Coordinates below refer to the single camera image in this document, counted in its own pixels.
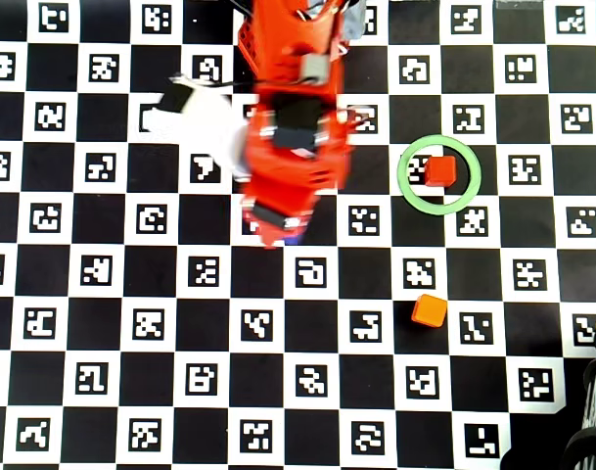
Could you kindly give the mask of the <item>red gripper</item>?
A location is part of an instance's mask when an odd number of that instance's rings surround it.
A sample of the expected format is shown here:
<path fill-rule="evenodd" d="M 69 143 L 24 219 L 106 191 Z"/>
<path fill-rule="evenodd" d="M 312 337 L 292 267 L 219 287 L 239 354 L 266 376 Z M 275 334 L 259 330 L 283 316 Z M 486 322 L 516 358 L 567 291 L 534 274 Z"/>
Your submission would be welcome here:
<path fill-rule="evenodd" d="M 266 247 L 301 243 L 321 190 L 339 189 L 349 171 L 350 146 L 342 140 L 315 153 L 281 149 L 259 140 L 246 150 L 250 177 L 243 189 L 244 217 L 256 224 Z"/>

